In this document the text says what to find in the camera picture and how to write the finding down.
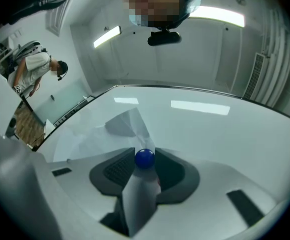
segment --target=floor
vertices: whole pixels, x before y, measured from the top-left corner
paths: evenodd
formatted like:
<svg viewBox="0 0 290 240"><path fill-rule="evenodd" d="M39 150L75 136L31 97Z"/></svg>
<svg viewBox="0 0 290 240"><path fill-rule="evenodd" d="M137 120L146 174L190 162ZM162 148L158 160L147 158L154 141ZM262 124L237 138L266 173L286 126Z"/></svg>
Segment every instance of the floor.
<svg viewBox="0 0 290 240"><path fill-rule="evenodd" d="M6 69L8 66L7 61L3 61L1 66L3 69ZM32 147L40 145L44 140L44 137L42 136L44 126L41 125L25 104L15 111L15 115L17 116L16 134L26 144L30 144Z"/></svg>
<svg viewBox="0 0 290 240"><path fill-rule="evenodd" d="M40 145L44 140L44 127L38 122L25 104L16 109L16 134L32 147Z"/></svg>

